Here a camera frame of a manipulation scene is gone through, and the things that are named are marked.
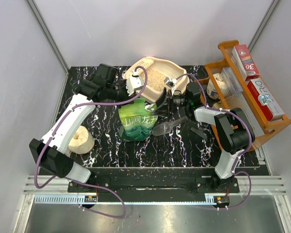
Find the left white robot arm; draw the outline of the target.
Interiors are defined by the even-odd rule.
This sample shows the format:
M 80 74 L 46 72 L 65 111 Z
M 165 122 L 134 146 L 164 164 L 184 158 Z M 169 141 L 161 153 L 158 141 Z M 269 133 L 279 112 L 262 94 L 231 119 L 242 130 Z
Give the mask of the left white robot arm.
M 97 105 L 121 105 L 133 95 L 130 80 L 117 80 L 116 74 L 115 67 L 99 65 L 93 77 L 80 82 L 55 125 L 40 140 L 32 139 L 29 148 L 36 170 L 43 168 L 59 178 L 76 180 L 85 192 L 95 188 L 91 172 L 67 157 L 66 150 L 79 126 Z

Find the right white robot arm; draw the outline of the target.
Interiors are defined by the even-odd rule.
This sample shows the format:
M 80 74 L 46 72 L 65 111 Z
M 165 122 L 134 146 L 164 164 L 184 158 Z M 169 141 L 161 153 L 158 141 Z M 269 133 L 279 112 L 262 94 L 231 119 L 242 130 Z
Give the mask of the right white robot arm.
M 235 175 L 236 165 L 243 153 L 251 148 L 255 140 L 244 111 L 241 108 L 231 110 L 215 109 L 202 102 L 204 90 L 198 83 L 188 83 L 184 94 L 172 95 L 170 90 L 163 90 L 155 102 L 152 114 L 168 117 L 175 108 L 183 108 L 185 116 L 170 123 L 162 123 L 152 130 L 153 135 L 169 133 L 173 127 L 187 120 L 207 123 L 215 126 L 222 146 L 221 156 L 215 167 L 216 177 L 211 180 L 211 187 L 222 192 L 228 187 L 228 178 Z

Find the clear plastic scoop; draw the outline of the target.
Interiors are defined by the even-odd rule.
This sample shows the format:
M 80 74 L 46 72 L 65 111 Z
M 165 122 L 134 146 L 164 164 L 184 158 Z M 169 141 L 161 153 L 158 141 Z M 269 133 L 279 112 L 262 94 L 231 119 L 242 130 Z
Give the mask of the clear plastic scoop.
M 172 122 L 164 122 L 160 125 L 157 125 L 156 127 L 154 127 L 151 131 L 152 135 L 154 136 L 160 136 L 160 135 L 164 135 L 167 133 L 170 133 L 171 130 L 176 127 L 177 125 L 180 125 L 184 122 L 186 122 L 188 120 L 187 116 L 181 117 L 177 120 L 174 120 Z

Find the green litter bag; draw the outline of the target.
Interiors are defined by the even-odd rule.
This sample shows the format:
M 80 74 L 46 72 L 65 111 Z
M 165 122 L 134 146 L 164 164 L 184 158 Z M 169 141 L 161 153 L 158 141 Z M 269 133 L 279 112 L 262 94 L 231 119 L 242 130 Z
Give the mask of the green litter bag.
M 144 141 L 151 133 L 158 116 L 152 112 L 157 108 L 156 104 L 149 104 L 145 98 L 137 98 L 134 101 L 121 106 L 118 109 L 122 126 L 119 128 L 119 136 L 122 141 Z

